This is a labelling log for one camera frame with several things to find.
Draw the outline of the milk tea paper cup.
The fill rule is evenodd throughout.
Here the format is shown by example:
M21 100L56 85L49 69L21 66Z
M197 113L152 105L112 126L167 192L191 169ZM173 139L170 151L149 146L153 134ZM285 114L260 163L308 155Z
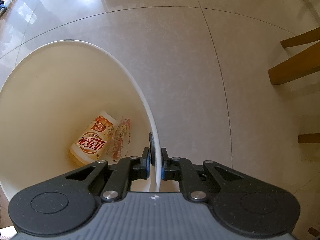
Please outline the milk tea paper cup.
M84 165L99 160L111 143L116 126L116 119L101 111L70 146L71 155Z

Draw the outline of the torn snack wrapper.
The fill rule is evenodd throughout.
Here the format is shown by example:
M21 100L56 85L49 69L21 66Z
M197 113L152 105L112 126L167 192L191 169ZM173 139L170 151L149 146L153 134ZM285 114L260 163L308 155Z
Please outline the torn snack wrapper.
M117 162L127 157L131 143L131 119L122 118L116 127L113 139L107 149L107 155L112 161Z

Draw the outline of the white plastic bucket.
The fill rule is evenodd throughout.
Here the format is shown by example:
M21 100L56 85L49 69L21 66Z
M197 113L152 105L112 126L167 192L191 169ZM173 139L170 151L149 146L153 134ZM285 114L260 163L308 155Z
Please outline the white plastic bucket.
M56 41L26 56L1 88L1 187L7 199L76 169L69 147L101 112L131 121L127 155L150 140L157 158L151 177L133 188L158 191L161 151L148 102L130 72L87 42Z

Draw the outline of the wooden chair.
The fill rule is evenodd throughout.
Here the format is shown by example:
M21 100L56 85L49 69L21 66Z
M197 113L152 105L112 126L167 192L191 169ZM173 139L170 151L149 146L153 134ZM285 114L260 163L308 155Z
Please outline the wooden chair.
M319 28L282 40L282 48L314 43L286 61L270 68L268 76L272 85L283 85L319 71Z

